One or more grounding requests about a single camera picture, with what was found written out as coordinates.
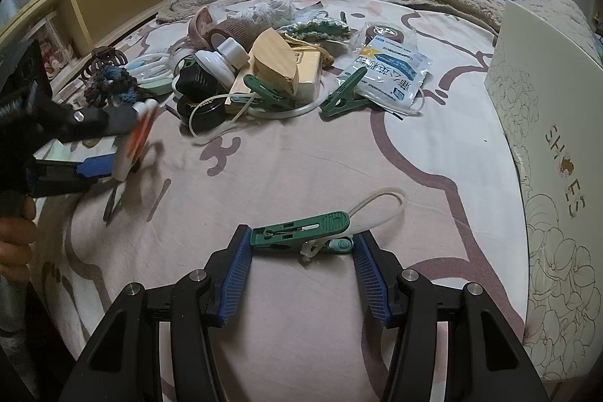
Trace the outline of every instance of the blue gripper pad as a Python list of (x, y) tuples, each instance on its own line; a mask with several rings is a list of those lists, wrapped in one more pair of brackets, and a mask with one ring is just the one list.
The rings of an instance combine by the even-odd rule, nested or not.
[(239, 225), (226, 249), (214, 252), (205, 266), (211, 276), (210, 300), (205, 320), (214, 327), (224, 327), (236, 312), (251, 265), (251, 228)]
[(354, 235), (354, 246), (352, 251), (354, 266), (367, 296), (371, 313), (385, 327), (391, 322), (385, 283), (362, 234)]
[(89, 157), (75, 168), (75, 172), (83, 177), (108, 177), (111, 175), (114, 162), (114, 153)]
[(354, 235), (352, 257), (373, 317), (384, 327), (397, 327), (407, 300), (398, 287), (397, 275), (402, 266), (396, 256), (382, 251), (373, 235), (366, 231)]

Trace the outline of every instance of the bed sheet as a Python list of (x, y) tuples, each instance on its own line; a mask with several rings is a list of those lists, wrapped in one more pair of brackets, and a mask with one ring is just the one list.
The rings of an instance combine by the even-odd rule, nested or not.
[[(293, 0), (299, 7), (318, 0)], [(399, 186), (404, 214), (373, 230), (404, 267), (436, 283), (482, 284), (518, 337), (528, 298), (528, 251), (517, 174), (484, 88), (489, 32), (436, 12), (374, 0), (321, 0), (353, 29), (366, 21), (413, 28), (433, 64), (420, 117), (364, 109), (324, 122), (318, 111), (287, 121), (242, 122), (198, 146), (169, 112), (158, 118), (141, 170), (129, 177), (111, 223), (110, 188), (47, 199), (32, 280), (74, 355), (131, 281), (171, 284), (203, 267), (239, 223), (261, 226), (349, 209), (370, 191)], [(250, 3), (231, 6), (236, 10)], [(123, 40), (129, 58), (168, 49), (186, 23), (154, 21)], [(331, 72), (345, 67), (338, 58)], [(110, 141), (94, 153), (107, 152)], [(89, 155), (55, 146), (54, 158)], [(365, 216), (385, 214), (383, 197)], [(231, 401), (376, 401), (396, 330), (385, 331), (361, 299), (349, 255), (255, 257), (236, 316), (212, 329), (219, 375)], [(162, 387), (176, 399), (169, 325), (161, 326)], [(443, 398), (445, 326), (438, 326), (432, 400)]]

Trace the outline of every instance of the brown tape roll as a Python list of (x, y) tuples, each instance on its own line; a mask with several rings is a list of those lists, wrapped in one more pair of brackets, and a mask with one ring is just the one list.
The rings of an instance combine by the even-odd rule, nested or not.
[(247, 31), (245, 23), (237, 20), (224, 20), (222, 23), (218, 23), (213, 28), (207, 30), (203, 38), (205, 38), (209, 46), (214, 50), (227, 38), (234, 38), (246, 52), (249, 52), (254, 42)]
[(365, 45), (371, 43), (374, 37), (380, 35), (384, 38), (389, 38), (390, 40), (394, 40), (398, 43), (404, 43), (404, 33), (396, 28), (392, 28), (391, 26), (379, 26), (375, 24), (374, 26), (369, 26), (366, 30), (366, 39), (364, 41)]

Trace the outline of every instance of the person's hand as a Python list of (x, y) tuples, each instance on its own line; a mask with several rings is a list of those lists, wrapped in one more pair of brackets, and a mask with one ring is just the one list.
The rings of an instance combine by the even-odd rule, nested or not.
[(27, 283), (31, 261), (29, 244), (37, 240), (35, 201), (25, 199), (23, 218), (0, 218), (0, 274), (11, 281)]

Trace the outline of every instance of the crochet item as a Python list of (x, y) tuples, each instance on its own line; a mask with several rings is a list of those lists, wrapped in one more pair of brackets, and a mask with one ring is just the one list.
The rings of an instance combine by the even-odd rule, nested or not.
[(118, 98), (122, 104), (133, 105), (145, 99), (144, 90), (126, 69), (105, 66), (97, 71), (90, 86), (84, 91), (89, 106), (104, 108)]
[(334, 18), (314, 18), (304, 23), (293, 23), (277, 30), (297, 40), (345, 41), (350, 38), (350, 28)]

